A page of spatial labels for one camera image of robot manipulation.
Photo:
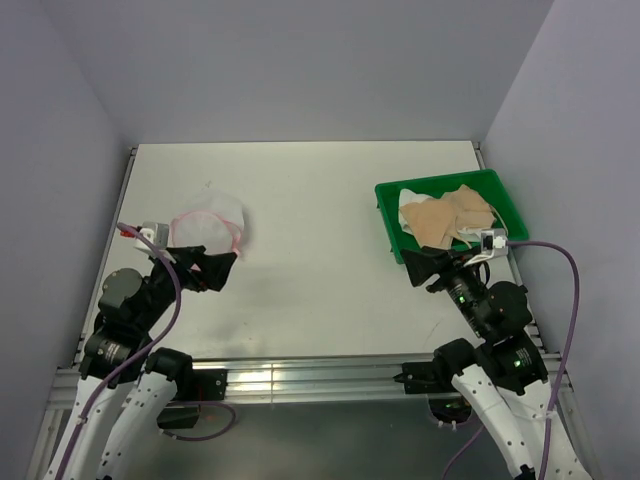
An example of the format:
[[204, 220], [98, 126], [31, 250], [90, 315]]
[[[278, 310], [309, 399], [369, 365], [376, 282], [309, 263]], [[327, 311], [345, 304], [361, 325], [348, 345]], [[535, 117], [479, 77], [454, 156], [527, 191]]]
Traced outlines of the beige bra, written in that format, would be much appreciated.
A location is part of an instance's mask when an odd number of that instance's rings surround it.
[[457, 227], [494, 226], [499, 216], [497, 209], [484, 200], [478, 192], [462, 185], [456, 191], [444, 193], [440, 198], [410, 203], [399, 207], [420, 247], [449, 250], [454, 241], [471, 247], [471, 242], [463, 241]]

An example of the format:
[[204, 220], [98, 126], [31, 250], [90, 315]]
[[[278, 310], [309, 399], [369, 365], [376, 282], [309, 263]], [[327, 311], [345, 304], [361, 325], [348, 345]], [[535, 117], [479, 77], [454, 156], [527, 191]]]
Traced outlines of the white mesh laundry bag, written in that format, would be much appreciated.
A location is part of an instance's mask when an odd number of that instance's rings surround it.
[[207, 255], [241, 255], [244, 205], [223, 191], [204, 189], [190, 199], [170, 223], [176, 248], [203, 246]]

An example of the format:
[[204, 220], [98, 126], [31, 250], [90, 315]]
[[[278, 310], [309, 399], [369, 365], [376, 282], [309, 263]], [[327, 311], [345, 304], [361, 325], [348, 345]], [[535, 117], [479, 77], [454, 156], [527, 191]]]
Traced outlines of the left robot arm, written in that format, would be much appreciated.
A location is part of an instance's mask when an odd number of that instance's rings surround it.
[[192, 357], [158, 347], [150, 331], [168, 308], [180, 309], [183, 291], [221, 291], [237, 255], [208, 255], [197, 246], [150, 259], [146, 276], [122, 268], [103, 282], [71, 417], [47, 479], [122, 478], [161, 412], [194, 389]]

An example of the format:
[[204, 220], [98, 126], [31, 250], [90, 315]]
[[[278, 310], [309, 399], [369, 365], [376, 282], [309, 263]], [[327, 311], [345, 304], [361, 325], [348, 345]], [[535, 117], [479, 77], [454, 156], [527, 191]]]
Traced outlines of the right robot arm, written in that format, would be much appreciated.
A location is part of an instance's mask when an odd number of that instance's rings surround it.
[[558, 381], [526, 332], [533, 320], [527, 290], [483, 282], [471, 262], [479, 251], [402, 250], [411, 284], [446, 292], [481, 343], [452, 340], [430, 361], [403, 364], [394, 380], [408, 394], [459, 393], [512, 478], [587, 479], [556, 408]]

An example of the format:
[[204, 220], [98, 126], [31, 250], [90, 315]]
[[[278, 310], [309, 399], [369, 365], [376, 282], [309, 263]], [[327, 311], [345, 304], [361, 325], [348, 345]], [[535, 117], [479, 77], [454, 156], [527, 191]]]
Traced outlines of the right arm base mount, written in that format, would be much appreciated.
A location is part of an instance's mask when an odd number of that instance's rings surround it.
[[433, 361], [405, 362], [393, 377], [406, 395], [424, 395], [430, 417], [437, 425], [457, 427], [468, 422], [473, 415], [471, 405], [439, 377]]

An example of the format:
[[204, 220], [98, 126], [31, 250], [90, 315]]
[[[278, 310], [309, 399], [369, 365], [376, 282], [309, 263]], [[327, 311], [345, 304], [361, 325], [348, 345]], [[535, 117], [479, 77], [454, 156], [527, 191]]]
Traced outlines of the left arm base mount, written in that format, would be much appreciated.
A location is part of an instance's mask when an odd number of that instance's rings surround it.
[[225, 398], [227, 377], [226, 369], [194, 370], [158, 416], [158, 427], [169, 431], [195, 427], [202, 418], [205, 401], [222, 401]]

